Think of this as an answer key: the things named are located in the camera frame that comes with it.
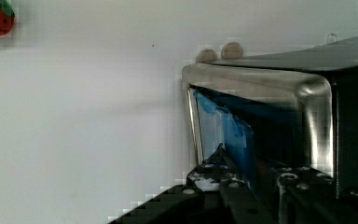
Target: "blue panel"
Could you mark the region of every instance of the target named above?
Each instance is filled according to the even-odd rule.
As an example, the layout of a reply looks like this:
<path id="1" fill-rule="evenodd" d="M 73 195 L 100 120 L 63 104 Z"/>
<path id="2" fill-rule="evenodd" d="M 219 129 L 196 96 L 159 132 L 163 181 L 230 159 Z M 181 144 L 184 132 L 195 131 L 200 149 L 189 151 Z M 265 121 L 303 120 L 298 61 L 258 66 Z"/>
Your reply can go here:
<path id="1" fill-rule="evenodd" d="M 237 119 L 227 108 L 220 107 L 199 92 L 194 92 L 199 105 L 199 119 L 204 159 L 220 143 L 249 181 L 249 189 L 256 194 L 255 150 L 251 127 Z"/>

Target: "beige knob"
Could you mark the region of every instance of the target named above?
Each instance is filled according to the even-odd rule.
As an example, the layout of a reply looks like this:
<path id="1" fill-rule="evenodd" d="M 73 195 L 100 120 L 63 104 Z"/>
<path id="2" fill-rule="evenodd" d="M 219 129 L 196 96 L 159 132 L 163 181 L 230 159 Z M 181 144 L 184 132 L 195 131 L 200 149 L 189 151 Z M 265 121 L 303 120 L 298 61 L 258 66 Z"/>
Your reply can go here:
<path id="1" fill-rule="evenodd" d="M 206 63 L 217 60 L 217 54 L 212 49 L 203 49 L 197 55 L 196 63 Z"/>
<path id="2" fill-rule="evenodd" d="M 243 48 L 237 42 L 230 42 L 222 49 L 222 58 L 226 60 L 240 59 L 243 57 Z"/>

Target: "white wall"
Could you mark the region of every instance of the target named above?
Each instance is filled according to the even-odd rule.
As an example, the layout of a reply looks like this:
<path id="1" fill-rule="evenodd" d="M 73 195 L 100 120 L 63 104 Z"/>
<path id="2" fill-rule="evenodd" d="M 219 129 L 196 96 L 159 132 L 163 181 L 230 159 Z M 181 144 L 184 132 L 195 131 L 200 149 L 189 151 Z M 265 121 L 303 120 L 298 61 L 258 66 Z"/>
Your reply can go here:
<path id="1" fill-rule="evenodd" d="M 351 0 L 12 5 L 19 23 L 0 38 L 0 224 L 106 223 L 182 183 L 181 69 L 199 50 L 236 40 L 253 55 L 358 35 Z"/>

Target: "black machine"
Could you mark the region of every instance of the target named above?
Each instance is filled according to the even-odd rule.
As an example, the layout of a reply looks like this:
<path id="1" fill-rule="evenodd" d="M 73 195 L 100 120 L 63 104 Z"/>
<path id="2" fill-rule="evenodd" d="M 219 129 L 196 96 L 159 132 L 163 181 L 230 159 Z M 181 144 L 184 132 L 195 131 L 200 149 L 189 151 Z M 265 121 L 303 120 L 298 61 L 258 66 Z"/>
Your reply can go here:
<path id="1" fill-rule="evenodd" d="M 358 223 L 358 37 L 223 58 L 183 69 L 186 184 L 112 223 Z"/>

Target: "metal frame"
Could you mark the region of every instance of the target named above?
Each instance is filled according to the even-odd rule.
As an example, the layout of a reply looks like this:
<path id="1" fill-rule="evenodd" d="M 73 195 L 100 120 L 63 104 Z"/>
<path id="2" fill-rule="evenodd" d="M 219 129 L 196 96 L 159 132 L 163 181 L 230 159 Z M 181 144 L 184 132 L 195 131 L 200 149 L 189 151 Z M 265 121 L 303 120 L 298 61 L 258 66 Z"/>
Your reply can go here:
<path id="1" fill-rule="evenodd" d="M 183 69 L 183 83 L 197 164 L 202 162 L 202 146 L 190 85 L 293 108 L 305 121 L 303 131 L 307 144 L 304 149 L 309 153 L 310 167 L 334 176 L 332 92 L 324 77 L 283 70 L 195 63 Z"/>

